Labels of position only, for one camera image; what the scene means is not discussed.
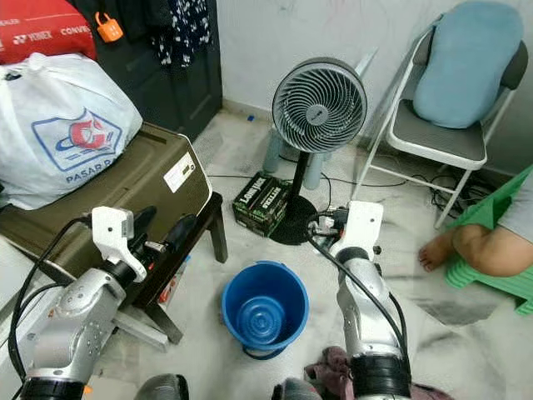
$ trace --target white floor tile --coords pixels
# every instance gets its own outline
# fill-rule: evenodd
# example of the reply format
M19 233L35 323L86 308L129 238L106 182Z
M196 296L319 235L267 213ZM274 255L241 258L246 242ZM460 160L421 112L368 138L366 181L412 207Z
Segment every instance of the white floor tile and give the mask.
M207 173L251 176L262 167L270 124L220 112L195 141L194 147ZM364 161L360 148L345 146L324 166L331 178L352 181L356 163ZM412 158L380 157L380 163L411 173L434 173L434 167ZM295 165L280 162L276 175L291 178ZM393 184L399 179L371 172L366 183ZM336 305L336 270L318 257L311 246L285 247L259 237L235 223L231 201L246 179L213 177L212 186L224 197L229 258L220 264L213 257L209 235L192 251L192 260L172 299L169 315L184 332L177 346L158 352L120 332L104 349L95 369L95 382L119 379L139 387L159 373L186 376L191 399L265 399L276 383L294 376L319 357L329 345L344 345L342 318ZM345 205L352 185L333 181L332 204ZM325 180L315 191L302 190L319 209L328 203ZM436 210L427 189L414 184L365 187L361 199L385 206L376 260L406 314L413 378L450 392L457 399L533 398L531 329L533 318L519 317L511 300L488 287L472 285L456 290L444 281L444 271L425 273L416 254L436 231ZM257 260L285 263L306 286L311 309L302 335L280 356L266 362L250 359L220 322L220 296L224 285ZM99 385L95 384L95 393ZM106 392L105 398L122 399L124 392Z

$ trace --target fan grille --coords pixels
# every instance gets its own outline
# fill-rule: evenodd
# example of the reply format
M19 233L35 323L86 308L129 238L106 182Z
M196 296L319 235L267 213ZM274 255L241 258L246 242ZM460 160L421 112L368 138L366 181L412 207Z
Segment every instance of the fan grille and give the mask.
M338 60L309 60L280 83L272 104L274 123L293 147L333 151L350 142L366 116L366 94L352 68Z

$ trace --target standing fan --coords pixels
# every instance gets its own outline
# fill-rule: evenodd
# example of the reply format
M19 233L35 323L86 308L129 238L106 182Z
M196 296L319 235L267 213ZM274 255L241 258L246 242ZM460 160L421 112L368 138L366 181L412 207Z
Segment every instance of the standing fan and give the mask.
M300 196L311 153L327 153L350 142L366 116L366 94L353 67L333 58L312 58L283 78L272 101L280 136L300 150L286 214L270 238L296 245L306 241L306 221L315 207Z

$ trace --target silver robotic arm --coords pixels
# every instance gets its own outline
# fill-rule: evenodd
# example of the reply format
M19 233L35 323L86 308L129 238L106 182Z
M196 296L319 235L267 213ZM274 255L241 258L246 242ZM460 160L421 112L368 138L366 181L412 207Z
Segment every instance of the silver robotic arm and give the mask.
M149 207L141 213L144 231L155 212ZM126 298L125 289L144 279L145 265L163 253L172 253L195 220L184 217L166 241L153 243L146 240L146 232L134 235L132 212L110 207L92 210L92 238L103 262L66 287L49 311L47 326L37 335L21 399L82 398L100 351L115 328L112 320Z
M388 313L391 319L394 303L381 271L373 263L383 206L373 202L352 201L348 211L328 214L325 218L330 218L337 226L340 223L344 231L341 239L331 246L328 258L334 258L331 260L340 269L336 298L344 317L346 352L354 394L358 400L411 398L411 373L406 345L402 333L397 327L395 331L391 325L391 322L395 322L385 316ZM348 274L366 290L359 287ZM368 293L379 302L385 313Z

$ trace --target folding chair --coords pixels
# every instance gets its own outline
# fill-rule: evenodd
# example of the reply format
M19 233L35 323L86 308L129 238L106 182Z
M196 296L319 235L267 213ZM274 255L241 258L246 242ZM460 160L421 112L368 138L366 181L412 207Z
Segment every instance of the folding chair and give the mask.
M443 128L419 118L412 106L413 88L416 87L426 69L431 54L434 32L435 28L431 27L415 43L406 70L394 93L392 103L386 111L383 124L371 146L365 167L357 179L353 198L355 199L361 190L370 168L447 192L451 197L436 221L435 228L439 228L472 171L479 170L485 165L487 161L486 145L494 134L496 126L511 103L515 90L524 76L528 54L526 45L521 42L502 76L498 98L482 120L466 129ZM465 173L457 186L450 189L373 165L372 160L385 134L387 143L397 150L464 169Z

